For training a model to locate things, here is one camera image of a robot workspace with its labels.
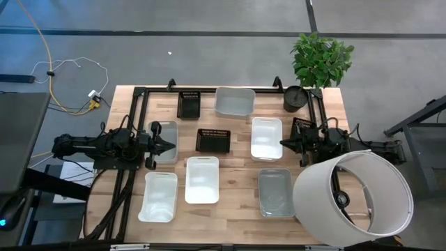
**gray concrete floor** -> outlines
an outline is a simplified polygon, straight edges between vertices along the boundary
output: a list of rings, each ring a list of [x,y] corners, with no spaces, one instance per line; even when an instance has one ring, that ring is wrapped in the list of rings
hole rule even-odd
[[[305,0],[23,0],[42,28],[151,31],[290,31],[308,32]],[[360,33],[446,33],[446,2],[441,0],[313,0],[318,30]],[[15,1],[0,14],[0,28],[30,27]],[[248,37],[88,37],[46,36],[53,59],[86,56],[109,70],[103,96],[112,101],[117,84],[178,84],[270,86],[279,75],[295,84],[289,54],[295,38]],[[429,39],[342,39],[355,46],[353,66],[341,83],[352,128],[361,124],[365,139],[383,140],[382,131],[446,93],[446,41]],[[0,35],[0,73],[29,74],[37,61],[47,61],[35,35]],[[91,89],[105,83],[103,70],[80,61],[67,63],[56,74],[54,91],[60,101],[79,107]],[[45,77],[46,67],[35,75]],[[47,91],[47,84],[0,83],[2,91]],[[62,134],[96,135],[109,110],[103,107],[73,117],[48,110],[34,153],[51,149]],[[446,114],[440,121],[446,121]],[[412,165],[399,169],[414,195],[423,186]],[[85,160],[75,156],[75,160]],[[410,226],[401,236],[406,245],[446,249],[446,200],[416,203]],[[46,226],[62,231],[67,225]],[[38,242],[45,240],[45,235]]]

